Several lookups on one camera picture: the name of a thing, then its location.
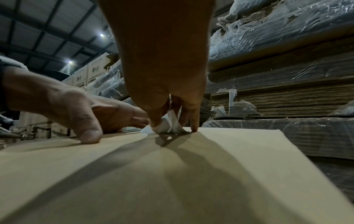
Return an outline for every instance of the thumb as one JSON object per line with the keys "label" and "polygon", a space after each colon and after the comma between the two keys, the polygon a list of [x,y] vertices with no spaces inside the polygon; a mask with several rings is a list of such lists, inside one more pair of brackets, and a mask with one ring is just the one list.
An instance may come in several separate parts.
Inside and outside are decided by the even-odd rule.
{"label": "thumb", "polygon": [[71,95],[66,101],[70,123],[79,140],[84,144],[98,143],[103,135],[102,128],[85,94]]}

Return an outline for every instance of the white paper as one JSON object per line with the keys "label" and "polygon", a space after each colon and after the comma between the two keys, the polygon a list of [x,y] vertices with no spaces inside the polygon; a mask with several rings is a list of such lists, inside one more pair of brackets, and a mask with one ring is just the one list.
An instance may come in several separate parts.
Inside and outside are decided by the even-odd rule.
{"label": "white paper", "polygon": [[170,110],[165,116],[162,117],[161,123],[152,128],[146,126],[140,133],[157,133],[157,134],[181,134],[187,133],[186,130],[178,123],[178,119],[173,110]]}

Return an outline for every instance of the warehouse ceiling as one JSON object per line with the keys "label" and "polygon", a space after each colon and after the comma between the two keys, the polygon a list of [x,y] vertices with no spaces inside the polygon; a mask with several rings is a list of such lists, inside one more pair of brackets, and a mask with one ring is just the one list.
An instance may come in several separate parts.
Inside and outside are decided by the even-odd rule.
{"label": "warehouse ceiling", "polygon": [[117,47],[93,0],[1,0],[0,52],[61,79],[53,71],[77,70]]}

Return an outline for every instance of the lg logo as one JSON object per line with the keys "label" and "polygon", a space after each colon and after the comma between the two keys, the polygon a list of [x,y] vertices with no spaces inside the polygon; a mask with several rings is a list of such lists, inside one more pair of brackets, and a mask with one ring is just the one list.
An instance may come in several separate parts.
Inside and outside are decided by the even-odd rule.
{"label": "lg logo", "polygon": [[97,67],[95,67],[95,68],[92,69],[92,72],[96,72],[96,71],[98,71],[99,69],[100,69],[100,67],[97,66]]}

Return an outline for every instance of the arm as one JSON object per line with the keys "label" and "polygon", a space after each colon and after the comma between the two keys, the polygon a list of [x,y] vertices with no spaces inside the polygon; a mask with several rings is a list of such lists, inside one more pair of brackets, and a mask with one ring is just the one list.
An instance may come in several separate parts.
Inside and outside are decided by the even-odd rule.
{"label": "arm", "polygon": [[83,89],[21,68],[7,66],[3,71],[9,109],[44,115],[73,129],[82,143],[96,143],[103,133],[127,126],[143,128],[149,123],[144,111],[124,102],[92,96]]}
{"label": "arm", "polygon": [[214,0],[100,0],[118,42],[127,89],[147,111],[151,125],[169,108],[182,107],[199,127],[200,103],[206,86],[209,23]]}

